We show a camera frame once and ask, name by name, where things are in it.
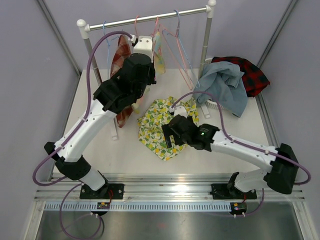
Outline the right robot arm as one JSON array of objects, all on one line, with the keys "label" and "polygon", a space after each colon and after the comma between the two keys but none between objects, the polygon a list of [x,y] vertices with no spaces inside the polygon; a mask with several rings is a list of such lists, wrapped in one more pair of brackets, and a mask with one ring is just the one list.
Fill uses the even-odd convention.
[{"label": "right robot arm", "polygon": [[176,115],[168,124],[162,125],[166,147],[184,144],[196,150],[222,153],[255,165],[249,172],[234,172],[223,193],[226,199],[240,199],[244,194],[263,188],[290,195],[293,191],[298,160],[291,146],[264,146],[225,136],[224,132],[207,123],[197,126],[191,116]]}]

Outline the pastel tie-dye garment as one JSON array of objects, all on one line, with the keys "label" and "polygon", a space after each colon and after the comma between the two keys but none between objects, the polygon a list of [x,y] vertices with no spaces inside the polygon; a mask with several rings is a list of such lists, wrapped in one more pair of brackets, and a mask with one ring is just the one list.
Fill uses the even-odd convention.
[{"label": "pastel tie-dye garment", "polygon": [[160,31],[158,31],[153,37],[153,63],[155,67],[155,76],[158,77],[166,72],[165,61],[162,56],[162,36]]}]

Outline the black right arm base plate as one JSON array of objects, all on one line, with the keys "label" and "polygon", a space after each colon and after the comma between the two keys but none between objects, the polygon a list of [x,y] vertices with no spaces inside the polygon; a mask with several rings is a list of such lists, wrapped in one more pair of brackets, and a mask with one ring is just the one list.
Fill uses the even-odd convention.
[{"label": "black right arm base plate", "polygon": [[235,200],[243,199],[243,194],[234,186],[227,183],[213,183],[210,185],[210,195],[214,200]]}]

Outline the light blue denim garment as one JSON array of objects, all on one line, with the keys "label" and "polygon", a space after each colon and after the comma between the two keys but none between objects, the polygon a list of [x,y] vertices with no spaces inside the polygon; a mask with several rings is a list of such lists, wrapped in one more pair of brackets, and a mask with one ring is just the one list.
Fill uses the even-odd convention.
[{"label": "light blue denim garment", "polygon": [[223,108],[240,118],[248,103],[243,75],[237,64],[228,61],[210,63],[203,69],[199,84],[193,90],[193,98],[200,106],[207,100],[217,100]]}]

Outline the yellow green floral garment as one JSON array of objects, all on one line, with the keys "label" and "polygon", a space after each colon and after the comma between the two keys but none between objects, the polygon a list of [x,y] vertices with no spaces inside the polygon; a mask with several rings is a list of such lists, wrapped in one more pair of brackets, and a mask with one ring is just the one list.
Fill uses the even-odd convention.
[{"label": "yellow green floral garment", "polygon": [[169,108],[176,102],[176,98],[155,99],[144,115],[137,120],[138,140],[163,161],[168,161],[182,152],[187,145],[176,145],[174,138],[170,140],[172,147],[167,147],[162,125],[168,124],[173,115]]}]

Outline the red beige checked garment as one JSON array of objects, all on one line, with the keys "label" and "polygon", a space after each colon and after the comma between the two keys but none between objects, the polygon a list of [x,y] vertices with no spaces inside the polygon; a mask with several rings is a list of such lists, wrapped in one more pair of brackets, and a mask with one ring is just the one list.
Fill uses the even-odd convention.
[{"label": "red beige checked garment", "polygon": [[[112,59],[110,68],[110,77],[116,74],[120,68],[122,68],[124,60],[131,55],[130,45],[127,40],[127,36],[120,35],[115,54]],[[123,128],[133,112],[131,105],[126,106],[119,114],[116,116],[117,126]]]}]

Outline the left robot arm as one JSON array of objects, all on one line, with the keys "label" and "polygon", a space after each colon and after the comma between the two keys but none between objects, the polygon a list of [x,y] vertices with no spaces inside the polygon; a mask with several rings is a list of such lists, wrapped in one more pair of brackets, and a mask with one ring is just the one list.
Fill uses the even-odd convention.
[{"label": "left robot arm", "polygon": [[57,142],[44,146],[61,174],[81,181],[98,199],[107,196],[109,183],[83,157],[83,152],[99,131],[124,108],[136,103],[147,86],[156,83],[152,55],[133,53],[110,79],[91,95],[88,109],[69,132]]}]

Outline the red black plaid skirt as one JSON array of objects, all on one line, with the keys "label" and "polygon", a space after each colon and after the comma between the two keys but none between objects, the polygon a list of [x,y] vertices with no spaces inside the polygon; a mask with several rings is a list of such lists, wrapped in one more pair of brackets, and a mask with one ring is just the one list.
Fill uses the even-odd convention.
[{"label": "red black plaid skirt", "polygon": [[256,97],[271,84],[262,70],[245,58],[237,56],[214,57],[211,62],[229,62],[238,65],[240,71],[244,73],[242,81],[249,98]]}]

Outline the pink wire hanger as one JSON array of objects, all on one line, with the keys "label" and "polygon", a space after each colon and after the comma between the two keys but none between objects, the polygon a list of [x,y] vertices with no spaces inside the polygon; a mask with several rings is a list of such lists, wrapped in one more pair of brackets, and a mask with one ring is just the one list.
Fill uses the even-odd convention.
[{"label": "pink wire hanger", "polygon": [[[160,25],[163,25],[163,24],[162,24],[162,23],[159,24],[159,29],[161,30],[161,33],[162,33],[162,27],[161,27]],[[171,37],[171,36],[167,36],[166,38],[167,38],[167,40],[169,41],[169,44],[171,45],[173,51],[174,51],[177,55],[179,55],[179,53],[178,53],[178,48],[177,48],[177,46],[176,46],[176,41],[175,41],[175,39],[174,39],[173,37]]]}]

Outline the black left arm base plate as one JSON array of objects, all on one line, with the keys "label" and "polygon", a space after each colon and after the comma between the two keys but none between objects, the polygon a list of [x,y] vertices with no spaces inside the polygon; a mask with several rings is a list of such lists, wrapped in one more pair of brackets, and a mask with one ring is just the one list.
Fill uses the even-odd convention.
[{"label": "black left arm base plate", "polygon": [[109,183],[107,188],[92,190],[88,185],[81,186],[79,198],[82,200],[122,200],[125,185],[122,183]]}]

